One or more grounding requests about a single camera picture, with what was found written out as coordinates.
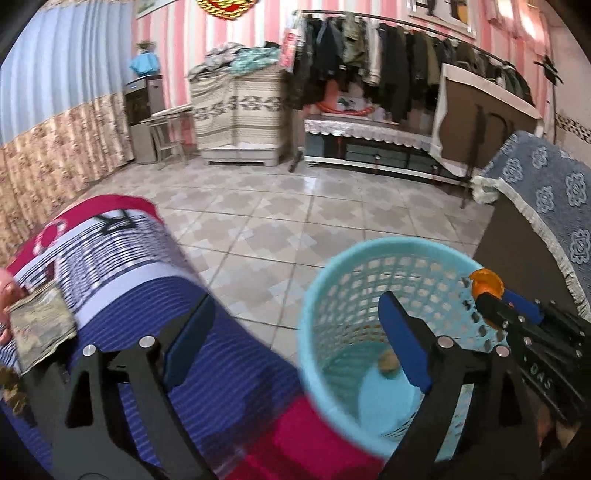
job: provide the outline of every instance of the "pink striped wall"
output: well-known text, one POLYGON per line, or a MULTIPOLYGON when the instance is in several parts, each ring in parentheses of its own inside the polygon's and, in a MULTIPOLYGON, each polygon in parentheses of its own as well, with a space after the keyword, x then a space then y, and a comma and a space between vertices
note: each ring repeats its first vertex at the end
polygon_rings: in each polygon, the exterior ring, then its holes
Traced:
MULTIPOLYGON (((472 3, 476 8, 481 4, 472 3)), ((164 75, 166 105, 182 105, 189 101, 189 86, 184 76, 202 61, 205 52, 225 41, 248 46, 262 45, 265 40, 279 42, 288 16, 296 7, 373 13, 427 25, 408 18, 406 0, 259 0, 252 10, 234 22, 207 15, 195 0, 177 0, 134 20, 134 43, 144 39, 155 41, 164 75)), ((479 8, 477 18, 475 43, 517 67, 530 84, 534 102, 544 115, 548 85, 542 69, 533 65, 538 56, 522 40, 491 26, 483 8, 479 8)))

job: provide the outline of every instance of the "red hanging decoration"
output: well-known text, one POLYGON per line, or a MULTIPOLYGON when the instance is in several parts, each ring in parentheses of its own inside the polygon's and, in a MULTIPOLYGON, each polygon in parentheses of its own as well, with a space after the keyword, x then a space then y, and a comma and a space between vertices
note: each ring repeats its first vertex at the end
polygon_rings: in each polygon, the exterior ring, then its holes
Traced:
POLYGON ((197 0, 198 5, 208 14, 225 20, 236 20, 248 12, 257 0, 197 0))

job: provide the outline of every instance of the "blue patterned cover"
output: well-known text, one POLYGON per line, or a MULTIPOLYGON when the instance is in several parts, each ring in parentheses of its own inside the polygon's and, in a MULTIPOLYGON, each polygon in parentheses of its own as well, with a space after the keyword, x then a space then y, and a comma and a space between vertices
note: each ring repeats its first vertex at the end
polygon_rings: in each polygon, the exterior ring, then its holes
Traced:
MULTIPOLYGON (((194 306, 201 288, 180 277, 165 277, 127 292, 78 332, 74 358, 94 343, 103 351, 129 347, 155 335, 169 320, 194 306)), ((120 387, 129 427, 141 457, 155 465, 130 385, 120 387)), ((216 320, 183 385, 169 394, 183 426, 220 477, 301 392, 297 370, 259 343, 217 304, 216 320)), ((19 437, 51 468, 50 445, 37 429, 16 419, 2 403, 19 437)))
POLYGON ((589 319, 591 169, 546 140, 520 131, 473 183, 476 200, 493 200, 490 189, 499 190, 528 218, 557 260, 579 314, 589 319))
POLYGON ((279 48, 243 48, 230 65, 233 75, 245 75, 261 70, 279 60, 279 48))

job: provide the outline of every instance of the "hanging jacket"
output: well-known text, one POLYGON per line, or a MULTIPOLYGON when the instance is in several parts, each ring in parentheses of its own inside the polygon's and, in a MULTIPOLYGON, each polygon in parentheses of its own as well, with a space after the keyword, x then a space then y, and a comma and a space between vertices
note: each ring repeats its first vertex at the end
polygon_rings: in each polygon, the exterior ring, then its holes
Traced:
POLYGON ((363 67, 367 47, 361 22, 352 13, 347 13, 343 24, 343 63, 352 67, 363 67))
POLYGON ((378 32, 378 21, 370 19, 366 25, 366 43, 368 55, 366 59, 363 81, 370 86, 378 86, 382 69, 382 41, 378 32))
POLYGON ((505 81, 509 86, 507 90, 522 99, 523 90, 521 89, 519 80, 517 80, 517 71, 515 70, 515 67, 509 63, 505 63, 503 65, 503 72, 505 73, 505 81))
POLYGON ((436 48, 437 63, 441 69, 441 65, 448 63, 449 65, 456 65, 456 50, 453 48, 452 42, 449 38, 439 42, 436 48))
POLYGON ((421 32, 421 36, 425 39, 427 47, 427 84, 429 86, 439 85, 441 71, 437 62, 437 53, 433 47, 433 39, 425 32, 421 32))
POLYGON ((340 57, 339 38, 335 38, 335 32, 330 26, 330 18, 323 20, 320 32, 316 38, 316 58, 314 66, 318 70, 320 80, 328 80, 335 76, 339 70, 340 57))
POLYGON ((429 75, 427 60, 427 40, 424 33, 413 34, 413 64, 411 66, 413 83, 426 82, 429 75))
POLYGON ((534 100, 531 97, 530 86, 525 81, 525 78, 523 78, 521 73, 519 73, 517 71, 515 66, 513 66, 511 63, 506 62, 503 65, 503 69, 507 70, 508 74, 511 76, 512 82, 515 86, 515 94, 519 98, 522 98, 523 100, 525 100, 530 105, 535 106, 534 100))
POLYGON ((382 107, 392 115, 392 122, 406 118, 410 80, 404 42, 394 27, 380 24, 382 38, 382 72, 380 98, 382 107))
POLYGON ((456 47, 456 61, 457 66, 462 67, 469 72, 478 74, 479 66, 472 45, 466 42, 460 42, 456 47))
POLYGON ((321 28, 322 20, 312 17, 306 19, 306 54, 302 55, 300 59, 296 59, 294 65, 295 89, 298 92, 296 105, 299 108, 296 107, 297 109, 301 109, 303 105, 313 105, 324 99, 326 80, 320 78, 317 67, 318 44, 316 40, 321 28))

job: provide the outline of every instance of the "banknote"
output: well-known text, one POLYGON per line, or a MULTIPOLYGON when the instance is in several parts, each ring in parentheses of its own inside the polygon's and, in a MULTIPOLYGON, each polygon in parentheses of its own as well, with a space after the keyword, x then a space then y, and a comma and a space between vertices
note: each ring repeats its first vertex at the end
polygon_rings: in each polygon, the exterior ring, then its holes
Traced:
POLYGON ((55 279, 12 305, 9 315, 22 374, 76 336, 76 321, 55 279))

